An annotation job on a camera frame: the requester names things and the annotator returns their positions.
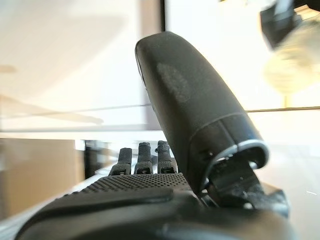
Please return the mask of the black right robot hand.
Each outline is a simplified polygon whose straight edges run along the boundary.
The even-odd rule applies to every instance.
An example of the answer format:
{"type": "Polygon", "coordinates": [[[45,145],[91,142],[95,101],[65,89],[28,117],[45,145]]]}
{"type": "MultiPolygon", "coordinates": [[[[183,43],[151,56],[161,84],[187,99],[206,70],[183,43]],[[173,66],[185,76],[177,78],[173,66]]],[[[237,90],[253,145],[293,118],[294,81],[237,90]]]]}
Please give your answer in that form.
{"type": "Polygon", "coordinates": [[[184,38],[139,40],[135,57],[165,135],[110,174],[36,212],[18,240],[295,240],[285,193],[260,183],[269,150],[212,65],[184,38]]]}

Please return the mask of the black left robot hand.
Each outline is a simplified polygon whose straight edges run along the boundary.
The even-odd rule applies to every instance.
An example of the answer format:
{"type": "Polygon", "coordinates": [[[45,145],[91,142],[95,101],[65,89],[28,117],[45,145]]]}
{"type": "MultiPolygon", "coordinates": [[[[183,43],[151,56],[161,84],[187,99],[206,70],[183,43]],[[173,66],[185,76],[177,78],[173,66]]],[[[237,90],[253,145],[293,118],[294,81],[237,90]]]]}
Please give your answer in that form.
{"type": "Polygon", "coordinates": [[[306,25],[301,15],[295,12],[304,5],[314,10],[319,6],[316,0],[275,0],[260,11],[262,35],[271,51],[306,25]]]}

